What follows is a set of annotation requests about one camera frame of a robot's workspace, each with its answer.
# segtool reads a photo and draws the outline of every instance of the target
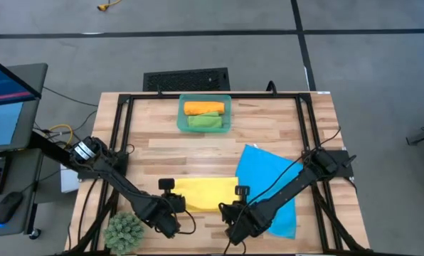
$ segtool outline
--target computer monitor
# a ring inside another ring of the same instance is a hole
[[[0,105],[41,99],[41,93],[0,64]]]

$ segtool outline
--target orange sponge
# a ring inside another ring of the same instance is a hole
[[[184,113],[186,115],[198,115],[209,112],[225,113],[225,103],[223,102],[185,102]]]

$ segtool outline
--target green plastic container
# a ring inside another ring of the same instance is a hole
[[[184,103],[196,102],[223,102],[225,113],[221,114],[223,126],[221,128],[189,127],[188,116],[184,113]],[[179,98],[179,113],[177,114],[177,127],[183,132],[228,132],[231,128],[231,97],[229,95],[196,95],[185,94]]]

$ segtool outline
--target wooden tabletop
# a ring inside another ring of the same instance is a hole
[[[117,106],[117,92],[103,93],[92,135],[109,143]],[[314,113],[321,141],[332,137],[339,125],[330,94],[312,92]],[[288,159],[300,156],[302,138],[295,101],[292,99],[233,100],[232,128],[227,134],[181,133],[176,126],[179,100],[136,100],[132,112],[129,143],[135,146],[129,156],[127,178],[139,189],[160,195],[159,178],[229,177],[235,176],[236,166],[246,144],[257,144],[266,151]],[[306,125],[312,141],[306,105],[303,106]],[[123,127],[122,112],[120,127]],[[120,129],[117,145],[122,138]],[[339,134],[323,145],[326,149],[341,149]],[[73,246],[78,242],[78,223],[85,196],[92,181],[82,182],[70,225]],[[354,188],[342,178],[331,180],[336,214],[356,241],[364,247],[369,243]],[[95,185],[85,209],[81,236],[85,234],[97,213],[101,181]],[[277,238],[264,233],[245,240],[247,253],[322,252],[312,193],[309,188],[296,196],[296,239]],[[132,211],[127,200],[120,196],[118,211]],[[221,214],[194,213],[197,223],[193,235],[177,235],[167,239],[153,229],[146,235],[138,254],[222,253],[228,243]],[[324,216],[330,248],[334,248],[332,231]],[[179,215],[182,230],[193,228],[187,215]],[[104,248],[100,233],[99,249]],[[241,253],[242,245],[231,246],[229,253]]]

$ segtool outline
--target concrete floor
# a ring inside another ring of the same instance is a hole
[[[0,0],[0,34],[295,29],[289,1]],[[304,29],[424,28],[424,0],[301,0]],[[371,247],[424,255],[424,34],[306,36],[318,90],[332,92],[354,164]],[[0,39],[4,65],[49,64],[45,85],[98,103],[107,91],[140,91],[145,72],[228,67],[232,90],[307,90],[297,36]],[[37,123],[78,126],[93,111],[43,92]],[[93,118],[79,131],[90,134]],[[74,194],[42,204],[35,241],[0,238],[0,255],[60,252]]]

